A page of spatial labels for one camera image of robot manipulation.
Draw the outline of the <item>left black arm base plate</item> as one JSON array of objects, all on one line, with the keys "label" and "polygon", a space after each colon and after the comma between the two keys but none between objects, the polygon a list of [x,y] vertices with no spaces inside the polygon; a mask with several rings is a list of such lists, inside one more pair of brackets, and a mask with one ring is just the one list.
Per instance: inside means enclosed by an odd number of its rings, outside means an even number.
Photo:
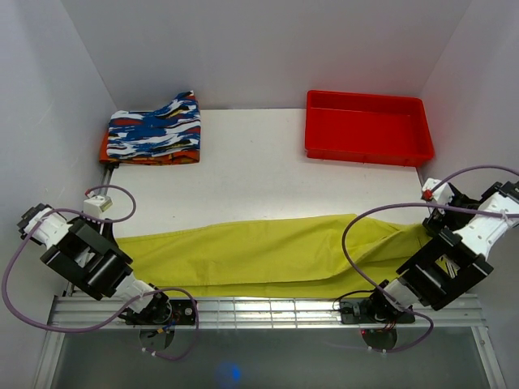
[{"label": "left black arm base plate", "polygon": [[182,299],[152,299],[139,313],[126,308],[119,316],[126,325],[166,326],[195,324],[195,308],[191,301]]}]

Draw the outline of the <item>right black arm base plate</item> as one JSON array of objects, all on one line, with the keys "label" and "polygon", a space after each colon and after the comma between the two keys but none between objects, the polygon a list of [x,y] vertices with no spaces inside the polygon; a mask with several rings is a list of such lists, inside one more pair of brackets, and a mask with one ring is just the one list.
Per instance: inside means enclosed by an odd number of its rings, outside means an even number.
[{"label": "right black arm base plate", "polygon": [[415,322],[412,314],[396,310],[385,302],[370,298],[351,298],[339,304],[342,324],[411,324]]}]

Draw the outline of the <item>yellow-green trousers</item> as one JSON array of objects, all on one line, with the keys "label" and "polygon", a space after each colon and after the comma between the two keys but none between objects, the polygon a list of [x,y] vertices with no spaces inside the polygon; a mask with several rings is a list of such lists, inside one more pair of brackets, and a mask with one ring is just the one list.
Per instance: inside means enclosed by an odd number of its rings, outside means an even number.
[{"label": "yellow-green trousers", "polygon": [[420,224],[354,215],[252,220],[119,237],[135,277],[194,297],[334,298],[391,280],[430,241]]}]

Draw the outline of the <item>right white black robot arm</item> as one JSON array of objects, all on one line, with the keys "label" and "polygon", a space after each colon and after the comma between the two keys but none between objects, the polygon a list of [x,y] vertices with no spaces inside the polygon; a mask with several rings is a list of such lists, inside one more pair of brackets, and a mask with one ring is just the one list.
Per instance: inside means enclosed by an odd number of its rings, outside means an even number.
[{"label": "right white black robot arm", "polygon": [[489,276],[492,246],[518,225],[518,185],[497,182],[480,199],[451,183],[428,179],[422,197],[440,205],[422,225],[431,240],[384,281],[366,302],[376,322],[410,323],[414,304],[441,310]]}]

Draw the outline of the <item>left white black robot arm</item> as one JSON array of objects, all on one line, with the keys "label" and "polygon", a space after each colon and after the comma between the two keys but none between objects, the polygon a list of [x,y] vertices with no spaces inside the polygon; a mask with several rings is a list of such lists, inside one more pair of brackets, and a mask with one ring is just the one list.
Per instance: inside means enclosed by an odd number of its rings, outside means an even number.
[{"label": "left white black robot arm", "polygon": [[17,224],[22,238],[38,227],[31,240],[45,247],[41,256],[45,265],[98,301],[116,297],[127,302],[136,297],[122,313],[128,324],[162,324],[171,318],[169,298],[151,294],[155,287],[135,278],[132,259],[118,247],[111,225],[96,225],[82,216],[68,221],[59,213],[48,215],[51,210],[40,203]]}]

